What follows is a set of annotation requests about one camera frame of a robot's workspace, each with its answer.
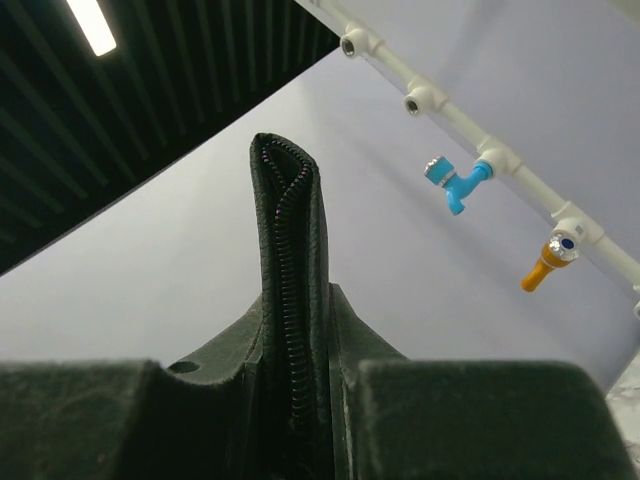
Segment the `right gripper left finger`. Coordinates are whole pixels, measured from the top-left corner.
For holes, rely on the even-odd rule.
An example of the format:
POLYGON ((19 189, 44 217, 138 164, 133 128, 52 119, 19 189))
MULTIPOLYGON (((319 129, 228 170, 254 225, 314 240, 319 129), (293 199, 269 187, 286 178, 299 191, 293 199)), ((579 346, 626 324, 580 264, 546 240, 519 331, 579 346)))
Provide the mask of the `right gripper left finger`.
POLYGON ((259 303, 169 367, 153 360, 5 362, 5 479, 251 479, 259 303))

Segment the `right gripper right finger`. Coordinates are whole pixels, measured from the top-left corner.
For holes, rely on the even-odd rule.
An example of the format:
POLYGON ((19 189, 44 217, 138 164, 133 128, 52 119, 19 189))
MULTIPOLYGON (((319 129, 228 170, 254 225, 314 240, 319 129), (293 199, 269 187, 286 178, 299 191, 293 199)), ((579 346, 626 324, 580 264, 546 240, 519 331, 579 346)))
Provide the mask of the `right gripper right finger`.
POLYGON ((631 479, 589 375, 559 361, 417 361, 338 285, 328 323, 337 479, 631 479))

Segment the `black fabric tool case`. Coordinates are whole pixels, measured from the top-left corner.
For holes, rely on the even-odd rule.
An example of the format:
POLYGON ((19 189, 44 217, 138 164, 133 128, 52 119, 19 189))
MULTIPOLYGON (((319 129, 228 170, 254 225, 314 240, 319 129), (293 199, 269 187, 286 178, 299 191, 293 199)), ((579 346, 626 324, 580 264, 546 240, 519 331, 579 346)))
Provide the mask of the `black fabric tool case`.
POLYGON ((331 308, 319 167, 291 140, 258 133, 250 169, 262 277, 261 461, 273 479, 327 479, 331 308))

